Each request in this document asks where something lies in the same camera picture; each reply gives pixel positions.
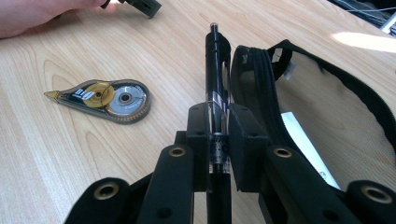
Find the hand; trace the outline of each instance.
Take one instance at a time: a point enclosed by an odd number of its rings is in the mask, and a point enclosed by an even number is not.
[[[99,7],[106,0],[0,0],[0,38],[19,35],[70,9]]]

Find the wood grain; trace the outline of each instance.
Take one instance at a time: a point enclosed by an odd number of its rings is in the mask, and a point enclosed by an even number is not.
[[[213,21],[233,49],[266,49],[288,38],[356,75],[396,111],[395,52],[350,47],[334,35],[366,34],[394,45],[396,40],[327,1],[160,2],[151,20],[116,4],[69,11],[0,40],[1,223],[63,222],[95,180],[114,176],[133,183],[152,172],[176,131],[186,129],[190,106],[205,100],[205,35]],[[124,78],[145,83],[153,96],[148,116],[133,125],[95,118],[43,95],[90,79]],[[350,154],[334,152],[324,159],[335,167],[340,155]],[[367,161],[373,168],[368,176],[395,183],[394,154],[387,156],[389,164]],[[360,160],[347,161],[333,172],[343,186],[361,177],[355,168],[342,169],[358,167]],[[205,223],[204,194],[196,195],[194,220]],[[263,222],[257,195],[234,194],[233,220]]]

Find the black fabric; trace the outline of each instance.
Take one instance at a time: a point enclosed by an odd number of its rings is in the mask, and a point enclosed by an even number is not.
[[[276,68],[281,73],[284,68]],[[269,137],[271,146],[285,146],[301,150],[291,139],[282,121],[276,96],[276,81],[266,50],[239,46],[233,57],[231,89],[234,101],[250,109]]]
[[[282,63],[277,63],[274,65],[275,67],[277,67],[277,69],[274,70],[275,77],[282,76],[283,72],[287,68],[287,63],[285,63],[285,61],[290,60],[290,55],[293,51],[299,52],[311,58],[312,60],[315,60],[320,67],[326,69],[327,71],[335,75],[338,79],[340,79],[340,81],[348,89],[353,91],[361,99],[361,101],[366,104],[367,108],[370,110],[371,113],[374,114],[375,119],[383,128],[385,136],[387,137],[388,141],[393,147],[393,150],[396,153],[395,118],[388,105],[373,89],[371,89],[365,83],[355,78],[343,69],[320,59],[318,56],[313,55],[298,46],[293,45],[291,42],[289,42],[289,40],[284,40],[280,42],[279,44],[268,49],[268,52],[275,52],[276,49],[283,49],[283,51],[279,59],[279,61]]]

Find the correction tape dispenser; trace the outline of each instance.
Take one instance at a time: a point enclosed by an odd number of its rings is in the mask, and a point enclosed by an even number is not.
[[[132,79],[89,80],[67,91],[44,94],[53,102],[122,124],[139,121],[149,112],[149,89]]]

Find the cable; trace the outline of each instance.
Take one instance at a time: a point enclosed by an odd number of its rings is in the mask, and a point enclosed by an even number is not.
[[[369,16],[369,17],[373,17],[373,18],[376,18],[376,19],[379,19],[379,20],[382,20],[382,21],[386,21],[386,20],[383,19],[383,18],[379,18],[379,17],[377,17],[377,16],[373,16],[373,15],[370,15],[370,14],[368,14],[368,13],[365,13],[365,12],[362,11],[361,9],[357,9],[357,8],[353,7],[352,5],[350,5],[349,3],[347,3],[347,2],[345,2],[345,1],[343,1],[343,0],[335,0],[335,1],[336,1],[336,2],[344,3],[345,5],[351,7],[353,10],[350,10],[350,11],[356,11],[356,12],[359,12],[359,13],[361,13],[361,14],[363,14],[363,15],[366,15],[366,16]]]
[[[353,12],[353,11],[356,11],[356,12],[373,11],[373,12],[375,12],[375,11],[388,11],[388,10],[392,10],[392,9],[396,9],[396,7],[386,7],[386,8],[379,8],[379,9],[352,9],[352,10],[347,10],[347,11],[349,11],[349,12]]]

